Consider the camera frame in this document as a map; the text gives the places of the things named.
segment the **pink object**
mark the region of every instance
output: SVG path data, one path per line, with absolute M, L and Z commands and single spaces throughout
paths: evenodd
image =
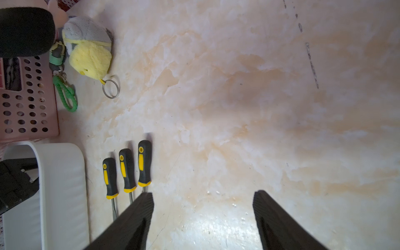
M 59 134 L 48 58 L 48 53 L 19 58 L 22 90 L 0 88 L 0 142 L 35 140 Z

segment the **green keychain charm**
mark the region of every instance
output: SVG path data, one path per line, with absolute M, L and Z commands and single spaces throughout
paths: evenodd
M 76 109 L 78 108 L 78 103 L 75 98 L 75 91 L 71 87 L 66 86 L 66 79 L 61 75 L 55 75 L 53 76 L 53 84 L 55 85 L 58 91 L 58 95 L 60 96 L 61 102 L 64 105 L 64 107 L 69 112 L 75 112 Z M 65 97 L 71 100 L 72 108 L 68 105 L 67 101 L 65 100 Z

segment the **black and yellow handle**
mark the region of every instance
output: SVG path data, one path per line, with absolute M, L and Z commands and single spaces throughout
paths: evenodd
M 150 165 L 152 157 L 152 146 L 151 142 L 148 140 L 143 140 L 139 142 L 138 145 L 138 165 L 139 165 L 139 181 L 138 185 L 145 187 L 150 185 Z
M 132 151 L 129 148 L 121 149 L 120 151 L 120 166 L 122 177 L 124 178 L 125 186 L 124 192 L 130 193 L 136 189 L 135 175 L 134 175 L 134 161 Z
M 107 186 L 107 199 L 111 200 L 117 197 L 117 167 L 114 158 L 106 158 L 103 160 L 104 182 Z

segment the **white plastic tray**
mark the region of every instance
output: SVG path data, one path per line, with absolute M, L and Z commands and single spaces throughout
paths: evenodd
M 6 250 L 81 250 L 89 244 L 85 165 L 71 143 L 10 144 L 4 160 L 36 157 L 39 191 L 3 214 Z

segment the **plush toy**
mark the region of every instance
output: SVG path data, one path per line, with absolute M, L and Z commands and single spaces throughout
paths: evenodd
M 111 62 L 111 32 L 89 17 L 72 17 L 64 25 L 62 38 L 70 65 L 105 84 L 103 78 Z

